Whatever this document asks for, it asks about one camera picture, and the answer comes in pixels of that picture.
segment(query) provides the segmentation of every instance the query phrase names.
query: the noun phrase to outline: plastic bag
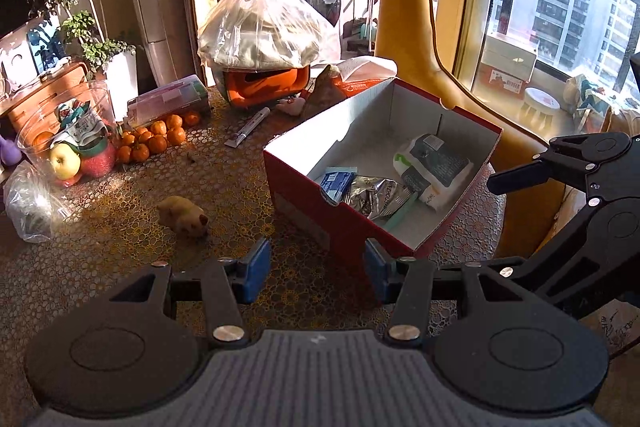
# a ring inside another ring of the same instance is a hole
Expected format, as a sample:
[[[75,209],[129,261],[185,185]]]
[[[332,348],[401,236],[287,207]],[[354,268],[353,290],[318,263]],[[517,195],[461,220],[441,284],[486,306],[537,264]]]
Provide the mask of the plastic bag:
[[[52,239],[54,224],[69,216],[62,202],[51,194],[46,179],[27,161],[9,176],[3,196],[7,215],[27,243]]]
[[[304,68],[334,33],[305,0],[220,0],[199,31],[198,55],[213,70]]]

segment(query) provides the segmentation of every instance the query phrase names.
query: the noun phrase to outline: small stool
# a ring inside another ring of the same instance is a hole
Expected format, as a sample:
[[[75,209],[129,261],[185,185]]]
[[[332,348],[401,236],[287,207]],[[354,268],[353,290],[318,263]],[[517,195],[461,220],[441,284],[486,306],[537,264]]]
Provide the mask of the small stool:
[[[551,127],[554,115],[560,109],[558,100],[549,93],[535,87],[527,87],[524,90],[524,103],[520,110],[520,119],[527,121],[530,119],[530,125],[542,130]],[[540,114],[538,121],[534,123],[536,112]]]

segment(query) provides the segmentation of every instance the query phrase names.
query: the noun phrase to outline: red shoe box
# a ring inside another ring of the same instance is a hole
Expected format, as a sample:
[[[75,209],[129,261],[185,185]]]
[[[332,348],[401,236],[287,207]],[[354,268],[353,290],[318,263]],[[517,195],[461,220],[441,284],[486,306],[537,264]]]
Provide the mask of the red shoe box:
[[[457,200],[436,212],[417,201],[391,233],[345,203],[335,203],[314,181],[327,167],[401,181],[394,154],[409,140],[436,134],[474,165]],[[447,110],[433,95],[399,79],[381,82],[340,102],[264,149],[271,200],[280,213],[325,250],[354,269],[362,267],[366,238],[376,238],[394,257],[426,257],[444,235],[502,130],[459,107]]]

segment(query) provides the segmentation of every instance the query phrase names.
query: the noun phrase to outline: wet wipes pack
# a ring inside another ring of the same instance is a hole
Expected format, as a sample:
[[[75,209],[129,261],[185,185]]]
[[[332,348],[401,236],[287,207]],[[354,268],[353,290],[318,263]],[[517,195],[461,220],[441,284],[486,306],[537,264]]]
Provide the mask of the wet wipes pack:
[[[457,197],[473,167],[434,134],[414,138],[394,156],[402,182],[435,210]]]

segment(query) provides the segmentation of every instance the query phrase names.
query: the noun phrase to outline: apple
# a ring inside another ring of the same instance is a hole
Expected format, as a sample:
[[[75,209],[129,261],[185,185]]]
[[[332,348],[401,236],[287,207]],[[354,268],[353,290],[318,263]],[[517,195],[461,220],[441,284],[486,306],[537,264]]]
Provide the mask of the apple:
[[[80,170],[80,156],[66,143],[59,143],[51,149],[49,162],[59,180],[73,178]]]

